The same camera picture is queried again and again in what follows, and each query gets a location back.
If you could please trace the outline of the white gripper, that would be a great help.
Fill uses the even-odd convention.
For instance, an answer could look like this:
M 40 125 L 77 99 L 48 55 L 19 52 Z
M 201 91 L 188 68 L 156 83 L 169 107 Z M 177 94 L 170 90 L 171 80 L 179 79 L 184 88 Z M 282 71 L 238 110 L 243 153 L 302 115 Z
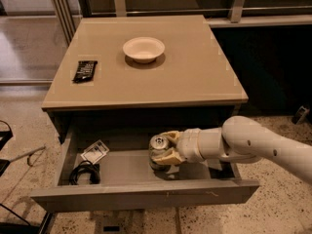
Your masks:
M 161 133 L 172 144 L 176 144 L 176 150 L 172 147 L 168 150 L 151 154 L 151 159 L 158 165 L 179 165 L 181 163 L 199 163 L 204 160 L 199 150 L 200 129 L 188 129 L 184 132 L 168 131 Z

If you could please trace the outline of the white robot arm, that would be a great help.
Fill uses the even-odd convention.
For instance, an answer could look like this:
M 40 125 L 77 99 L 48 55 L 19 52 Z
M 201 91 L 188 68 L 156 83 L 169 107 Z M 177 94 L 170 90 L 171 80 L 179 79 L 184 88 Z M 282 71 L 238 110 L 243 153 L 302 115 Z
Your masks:
M 219 128 L 169 131 L 149 141 L 150 165 L 161 170 L 209 159 L 254 163 L 262 158 L 312 183 L 312 146 L 280 136 L 256 121 L 233 116 Z

